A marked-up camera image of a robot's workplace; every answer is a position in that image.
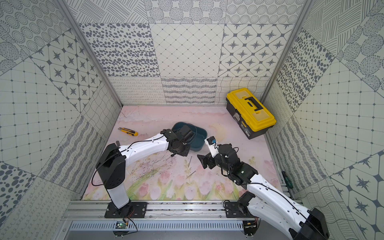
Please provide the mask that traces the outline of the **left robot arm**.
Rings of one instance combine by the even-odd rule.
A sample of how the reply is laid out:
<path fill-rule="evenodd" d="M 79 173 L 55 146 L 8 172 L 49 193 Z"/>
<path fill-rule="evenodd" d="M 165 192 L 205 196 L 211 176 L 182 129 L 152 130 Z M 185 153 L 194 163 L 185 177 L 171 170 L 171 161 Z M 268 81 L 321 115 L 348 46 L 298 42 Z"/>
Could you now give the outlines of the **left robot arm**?
<path fill-rule="evenodd" d="M 176 131 L 164 129 L 149 139 L 136 141 L 129 146 L 108 145 L 96 164 L 95 173 L 99 175 L 114 207 L 123 210 L 131 202 L 124 186 L 127 166 L 164 151 L 169 151 L 172 156 L 186 157 L 195 135 L 193 130 L 185 125 Z"/>

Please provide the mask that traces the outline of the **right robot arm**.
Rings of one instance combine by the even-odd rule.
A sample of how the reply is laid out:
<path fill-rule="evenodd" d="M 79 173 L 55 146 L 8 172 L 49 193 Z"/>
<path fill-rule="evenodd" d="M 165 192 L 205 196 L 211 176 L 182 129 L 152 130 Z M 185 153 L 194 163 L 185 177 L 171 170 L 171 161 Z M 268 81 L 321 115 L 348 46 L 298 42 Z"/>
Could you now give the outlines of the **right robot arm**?
<path fill-rule="evenodd" d="M 245 189 L 238 200 L 243 215 L 261 218 L 291 240 L 329 239 L 326 218 L 320 210 L 309 210 L 284 195 L 256 169 L 242 162 L 231 144 L 218 144 L 214 137 L 205 143 L 209 154 L 198 156 L 203 168 L 219 167 L 224 177 Z"/>

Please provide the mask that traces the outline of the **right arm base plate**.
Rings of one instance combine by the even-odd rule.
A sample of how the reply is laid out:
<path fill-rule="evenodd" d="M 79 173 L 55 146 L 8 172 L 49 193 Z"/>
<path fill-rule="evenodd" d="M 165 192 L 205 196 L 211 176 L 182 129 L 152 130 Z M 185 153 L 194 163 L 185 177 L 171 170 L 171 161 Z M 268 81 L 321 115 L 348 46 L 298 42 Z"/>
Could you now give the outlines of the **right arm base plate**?
<path fill-rule="evenodd" d="M 266 213 L 266 209 L 251 207 L 249 210 L 248 207 L 242 205 L 241 203 L 231 202 L 228 200 L 223 202 L 223 207 L 227 218 L 261 218 Z"/>

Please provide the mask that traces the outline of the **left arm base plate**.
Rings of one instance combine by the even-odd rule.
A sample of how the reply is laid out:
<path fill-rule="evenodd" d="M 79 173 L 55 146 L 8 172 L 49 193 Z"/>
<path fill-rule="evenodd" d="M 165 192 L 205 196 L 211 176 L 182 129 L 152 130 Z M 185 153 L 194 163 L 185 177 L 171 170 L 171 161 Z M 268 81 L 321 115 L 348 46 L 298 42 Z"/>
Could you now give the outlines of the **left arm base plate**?
<path fill-rule="evenodd" d="M 138 218 L 143 219 L 147 211 L 147 202 L 129 202 L 122 208 L 118 209 L 113 202 L 108 204 L 105 212 L 106 219 L 124 219 L 124 218 Z"/>

